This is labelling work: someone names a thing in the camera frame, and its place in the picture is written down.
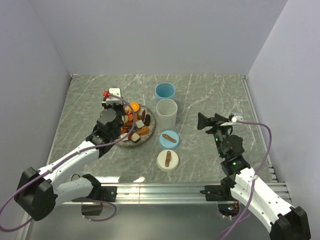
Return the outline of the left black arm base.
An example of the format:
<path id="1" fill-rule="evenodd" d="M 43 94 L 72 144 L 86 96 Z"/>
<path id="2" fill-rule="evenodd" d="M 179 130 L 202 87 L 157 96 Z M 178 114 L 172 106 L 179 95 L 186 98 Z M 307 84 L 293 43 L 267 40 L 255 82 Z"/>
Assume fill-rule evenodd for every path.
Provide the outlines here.
<path id="1" fill-rule="evenodd" d="M 99 216 L 103 209 L 104 203 L 114 203 L 117 196 L 116 186 L 95 186 L 92 192 L 85 197 L 87 200 L 94 200 L 93 204 L 82 204 L 81 213 L 86 216 Z"/>

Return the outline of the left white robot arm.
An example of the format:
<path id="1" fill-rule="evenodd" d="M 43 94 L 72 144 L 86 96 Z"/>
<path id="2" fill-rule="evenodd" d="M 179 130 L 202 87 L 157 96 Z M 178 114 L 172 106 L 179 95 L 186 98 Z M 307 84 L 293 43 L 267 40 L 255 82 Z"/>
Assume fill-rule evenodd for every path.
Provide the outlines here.
<path id="1" fill-rule="evenodd" d="M 104 156 L 121 135 L 123 105 L 106 107 L 96 121 L 92 133 L 76 149 L 45 167 L 26 169 L 20 178 L 14 200 L 35 221 L 47 217 L 65 202 L 86 198 L 89 201 L 115 201 L 115 196 L 101 186 L 91 174 L 84 174 L 75 182 L 66 180 L 77 169 Z"/>

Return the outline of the white lid brown handle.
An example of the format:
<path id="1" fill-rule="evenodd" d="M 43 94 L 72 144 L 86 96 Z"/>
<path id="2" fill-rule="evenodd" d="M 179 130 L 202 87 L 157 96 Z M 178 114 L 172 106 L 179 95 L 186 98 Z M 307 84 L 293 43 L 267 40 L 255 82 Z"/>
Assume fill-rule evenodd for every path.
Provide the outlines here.
<path id="1" fill-rule="evenodd" d="M 156 163 L 162 171 L 172 172 L 178 168 L 180 159 L 175 151 L 166 149 L 158 154 Z"/>

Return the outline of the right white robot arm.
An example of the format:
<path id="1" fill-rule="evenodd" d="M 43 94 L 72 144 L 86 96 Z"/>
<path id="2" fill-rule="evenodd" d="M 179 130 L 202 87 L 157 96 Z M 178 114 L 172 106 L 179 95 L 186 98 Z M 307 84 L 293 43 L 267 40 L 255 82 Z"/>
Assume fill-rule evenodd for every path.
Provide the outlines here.
<path id="1" fill-rule="evenodd" d="M 309 240 L 311 232 L 305 210 L 283 200 L 258 176 L 244 159 L 243 139 L 233 134 L 233 126 L 244 124 L 243 117 L 231 114 L 197 115 L 197 129 L 208 128 L 213 135 L 225 178 L 220 185 L 206 185 L 201 193 L 208 202 L 235 201 L 244 205 L 265 226 L 272 240 Z"/>

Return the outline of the orange round toy food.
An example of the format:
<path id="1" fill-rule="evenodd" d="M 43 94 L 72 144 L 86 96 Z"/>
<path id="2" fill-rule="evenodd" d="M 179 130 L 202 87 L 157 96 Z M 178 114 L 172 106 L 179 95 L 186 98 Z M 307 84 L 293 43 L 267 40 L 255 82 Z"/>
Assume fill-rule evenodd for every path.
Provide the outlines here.
<path id="1" fill-rule="evenodd" d="M 129 105 L 130 105 L 129 110 L 131 112 L 137 113 L 140 110 L 140 105 L 137 102 L 130 102 Z"/>

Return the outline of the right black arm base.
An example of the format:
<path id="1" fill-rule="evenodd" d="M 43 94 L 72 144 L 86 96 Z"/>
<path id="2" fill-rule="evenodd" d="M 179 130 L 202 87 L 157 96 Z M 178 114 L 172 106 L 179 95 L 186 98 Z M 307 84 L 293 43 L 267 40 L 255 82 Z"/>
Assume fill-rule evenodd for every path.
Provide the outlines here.
<path id="1" fill-rule="evenodd" d="M 231 196 L 228 188 L 221 185 L 205 185 L 200 191 L 207 202 L 217 202 L 219 213 L 223 217 L 236 218 L 240 212 L 239 201 Z"/>

